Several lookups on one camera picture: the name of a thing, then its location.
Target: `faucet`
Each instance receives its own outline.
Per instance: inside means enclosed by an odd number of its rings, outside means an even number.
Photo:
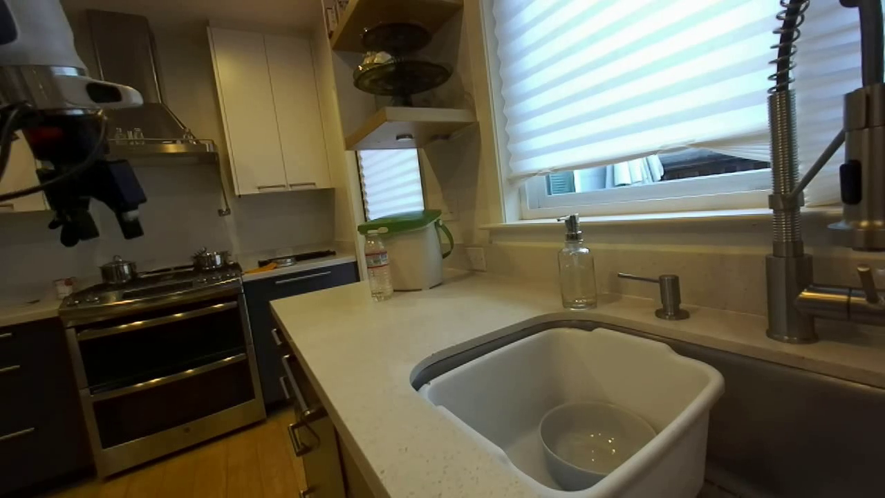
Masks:
[[[773,242],[765,257],[768,329],[771,340],[809,343],[816,340],[814,319],[885,325],[885,305],[868,269],[858,269],[859,290],[816,286],[809,257],[800,235],[800,211],[804,185],[825,170],[841,145],[845,164],[841,166],[844,222],[832,229],[851,232],[859,251],[885,251],[885,90],[881,90],[881,5],[880,0],[841,0],[859,12],[863,87],[845,94],[844,130],[827,145],[822,159],[797,180],[794,145],[794,94],[790,56],[807,0],[783,0],[778,20],[783,25],[773,87],[768,92],[771,121],[771,196]]]

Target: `white cabinet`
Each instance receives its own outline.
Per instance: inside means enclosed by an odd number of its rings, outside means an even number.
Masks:
[[[36,170],[39,170],[39,160],[30,155],[30,148],[25,145],[25,138],[17,135],[10,142],[9,164],[5,164],[5,171],[0,177],[0,195],[23,192],[23,188],[36,185],[39,182],[36,180]],[[49,202],[48,202],[48,196],[42,192],[36,192],[30,196],[0,202],[0,213],[36,213],[36,211],[49,211]]]
[[[309,41],[208,30],[234,195],[328,188]]]

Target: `open shelf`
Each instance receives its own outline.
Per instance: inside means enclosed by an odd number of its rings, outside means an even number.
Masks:
[[[433,34],[460,8],[462,0],[349,0],[332,34],[332,50],[360,52],[364,29],[384,22],[415,22]]]
[[[413,151],[472,126],[468,108],[379,108],[349,138],[349,151]]]

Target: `soap dispenser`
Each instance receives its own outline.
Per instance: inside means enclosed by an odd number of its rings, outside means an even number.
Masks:
[[[565,243],[558,251],[558,290],[566,310],[596,305],[595,256],[580,238],[579,216],[565,218]]]

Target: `double oven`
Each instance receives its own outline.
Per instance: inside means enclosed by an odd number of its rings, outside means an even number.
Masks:
[[[61,305],[96,476],[265,417],[240,269],[162,269]]]

